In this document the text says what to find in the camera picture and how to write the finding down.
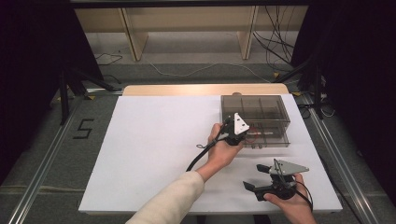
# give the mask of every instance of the forearm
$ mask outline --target forearm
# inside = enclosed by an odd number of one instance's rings
[[[202,177],[204,182],[206,182],[210,177],[222,169],[222,166],[215,163],[206,163],[196,170],[196,172]]]
[[[180,223],[204,191],[197,172],[187,172],[149,200],[127,224]]]

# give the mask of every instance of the white table surface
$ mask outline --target white table surface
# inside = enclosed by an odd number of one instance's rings
[[[332,188],[300,112],[290,94],[281,95],[290,116],[289,147],[244,148],[233,162],[205,184],[191,214],[270,214],[280,210],[258,202],[242,181],[271,185],[256,164],[274,159],[309,167],[303,173],[315,212],[338,212]],[[121,96],[113,112],[80,212],[132,214],[181,175],[201,152],[213,123],[221,122],[220,96]],[[206,160],[204,156],[194,168]]]

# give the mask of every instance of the wire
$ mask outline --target wire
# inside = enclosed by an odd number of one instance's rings
[[[291,14],[290,14],[290,17],[289,17],[288,25],[286,26],[285,41],[286,41],[286,36],[287,36],[287,34],[288,34],[288,30],[289,30],[289,25],[290,25],[291,18],[292,18],[293,15],[294,15],[294,9],[296,9],[296,6],[294,6],[293,9],[291,10]]]
[[[256,38],[256,40],[260,43],[260,45],[262,45],[262,47],[263,47],[264,49],[266,49],[267,51],[270,51],[271,53],[275,54],[275,56],[278,57],[280,60],[282,60],[284,63],[290,64],[290,62],[288,62],[288,61],[287,61],[286,59],[284,59],[282,56],[280,56],[279,54],[277,54],[276,52],[274,52],[273,49],[270,49],[270,48],[268,47],[268,45],[265,46],[265,45],[260,41],[260,39],[256,36],[256,32],[253,33],[253,36],[254,36],[254,37]]]
[[[258,77],[259,79],[261,79],[261,80],[263,80],[263,81],[265,81],[265,82],[270,83],[270,81],[268,81],[267,79],[265,79],[265,78],[263,78],[263,77],[260,77],[259,75],[257,75],[256,73],[254,73],[250,68],[248,68],[248,67],[246,67],[246,66],[244,66],[244,65],[242,65],[242,64],[236,64],[236,63],[213,63],[213,64],[210,64],[209,66],[206,66],[206,67],[197,69],[197,70],[195,70],[195,71],[192,71],[192,72],[190,72],[190,73],[188,73],[188,74],[184,74],[184,75],[165,73],[165,72],[160,71],[160,69],[157,68],[153,63],[151,63],[151,62],[149,62],[149,61],[148,61],[148,63],[149,63],[160,75],[169,76],[169,77],[189,77],[189,76],[192,76],[193,74],[195,74],[195,73],[197,73],[197,72],[200,72],[200,71],[202,71],[202,70],[208,69],[208,68],[213,67],[213,66],[215,66],[215,65],[227,64],[227,65],[232,65],[232,66],[237,66],[237,67],[245,68],[245,69],[247,69],[251,74],[253,74],[255,77]]]
[[[302,117],[303,119],[309,119],[309,118],[311,118],[311,111],[309,111],[308,108],[304,108],[303,113],[301,113],[301,117]]]
[[[247,134],[248,134],[248,132],[250,132],[250,131],[253,131],[253,139],[248,139],[247,137],[245,138],[245,142],[247,142],[247,143],[254,143],[254,142],[256,142],[256,140],[257,140],[257,138],[258,138],[258,136],[259,136],[259,130],[256,128],[256,127],[254,127],[252,124],[249,126],[249,131],[247,131]]]
[[[265,37],[259,35],[259,33],[257,33],[257,31],[255,31],[254,33],[255,33],[259,38],[261,38],[261,39],[263,39],[263,40],[270,41],[270,42],[277,43],[277,44],[284,44],[284,45],[288,46],[289,48],[294,49],[294,46],[291,45],[291,44],[288,44],[288,43],[286,43],[286,42],[280,42],[280,41],[276,41],[276,40],[273,40],[273,39],[265,38]]]
[[[322,114],[323,114],[325,117],[327,117],[327,118],[331,118],[331,117],[334,116],[334,114],[335,114],[335,109],[334,109],[331,113],[329,113],[329,112],[325,111],[325,110],[321,107],[321,108],[320,108],[320,111],[321,111]]]
[[[110,65],[110,64],[113,64],[114,62],[116,62],[116,61],[122,59],[122,55],[119,55],[119,54],[108,54],[108,53],[102,53],[102,54],[100,54],[98,57],[96,57],[95,59],[99,59],[99,58],[101,58],[101,57],[104,56],[104,55],[108,55],[108,56],[110,56],[111,58],[112,58],[112,57],[118,57],[118,59],[112,61],[111,63],[99,63],[98,65]]]
[[[274,159],[274,166],[276,169],[276,173],[279,176],[282,184],[284,186],[288,186],[288,183],[286,182],[285,177],[283,176],[282,168],[280,167],[279,161],[277,161],[276,159]],[[290,189],[292,189],[297,195],[302,197],[308,203],[309,207],[311,208],[311,212],[312,212],[314,210],[314,201],[312,200],[311,192],[309,192],[309,189],[303,183],[301,183],[299,181],[296,181],[296,183],[304,186],[304,188],[306,189],[306,192],[309,195],[310,200],[305,195],[303,195],[300,191],[298,191],[297,189],[294,189],[294,188],[290,188]]]
[[[197,145],[197,147],[199,148],[203,148],[204,150],[198,154],[197,157],[195,157],[194,160],[192,160],[192,162],[190,163],[189,167],[187,168],[186,172],[191,171],[192,167],[195,165],[196,162],[198,162],[198,160],[200,160],[205,154],[206,152],[209,151],[210,148],[212,148],[218,141],[224,140],[224,138],[219,139],[220,134],[222,133],[222,131],[224,130],[225,126],[230,122],[230,119],[226,119],[224,120],[224,122],[222,123],[220,130],[218,132],[218,134],[216,135],[216,137],[213,139],[213,141],[209,144],[207,144],[205,147],[203,147],[202,145]]]
[[[304,185],[303,183],[301,183],[301,182],[299,182],[299,181],[296,181],[296,183],[302,185],[302,186],[306,189],[306,192],[308,193],[309,199],[310,199],[310,200],[308,200],[308,199],[305,197],[305,195],[303,195],[303,194],[302,194],[300,191],[298,191],[297,189],[295,190],[295,192],[296,192],[298,195],[300,195],[300,197],[302,197],[302,198],[308,203],[309,207],[311,208],[311,212],[312,212],[312,211],[314,210],[314,201],[313,201],[313,199],[312,199],[311,192],[309,192],[309,189],[308,189],[308,188],[306,187],[306,185]]]
[[[285,43],[285,41],[282,39],[282,35],[280,34],[280,23],[283,21],[283,16],[284,16],[285,11],[287,9],[288,9],[288,7],[285,7],[285,9],[283,10],[282,18],[281,18],[281,20],[279,22],[279,10],[280,10],[280,7],[277,6],[276,7],[276,21],[274,22],[273,18],[271,17],[271,15],[270,15],[270,13],[268,11],[268,8],[265,7],[265,11],[267,12],[267,15],[268,15],[273,27],[274,27],[273,35],[271,35],[271,39],[272,39],[272,36],[274,36],[274,35],[279,39],[279,41],[282,43],[282,49],[283,49],[283,52],[285,53],[286,60],[289,63],[290,60],[289,60],[288,54],[289,54],[289,56],[291,56],[291,54],[290,54],[289,50],[287,49],[287,47],[283,44],[283,43]]]
[[[119,81],[116,77],[114,77],[114,76],[111,76],[111,75],[103,75],[104,77],[112,77],[112,78],[114,78],[116,81],[117,81],[117,83],[119,83],[119,84],[122,84],[122,82],[121,81]]]

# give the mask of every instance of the wooden panel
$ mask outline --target wooden panel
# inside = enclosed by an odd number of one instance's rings
[[[85,33],[124,33],[118,8],[75,9]]]
[[[276,7],[266,7],[266,8],[273,22],[276,22]],[[303,24],[303,20],[307,9],[308,7],[279,7],[278,19],[280,23],[280,30],[299,31],[301,25]],[[265,7],[259,7],[259,15],[256,20],[254,30],[256,31],[274,30],[273,24],[271,23],[268,13],[265,10]]]
[[[243,95],[287,94],[281,83],[264,84],[195,84],[195,85],[138,85],[125,88],[123,95]]]
[[[254,7],[126,8],[135,32],[247,31]]]
[[[250,55],[251,36],[254,32],[253,27],[257,20],[259,7],[254,7],[250,14],[250,25],[246,31],[238,31],[236,36],[239,40],[239,48],[241,49],[242,59],[248,59]]]
[[[120,10],[120,14],[124,22],[125,34],[128,38],[133,60],[139,61],[143,54],[143,48],[146,46],[146,42],[149,38],[149,33],[134,32],[134,27],[127,17],[126,10],[126,8],[122,8]]]

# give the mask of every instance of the wrist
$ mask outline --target wrist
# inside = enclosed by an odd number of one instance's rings
[[[206,182],[210,177],[222,169],[221,165],[215,162],[207,162],[203,166],[199,167],[195,171],[202,177],[204,182]]]

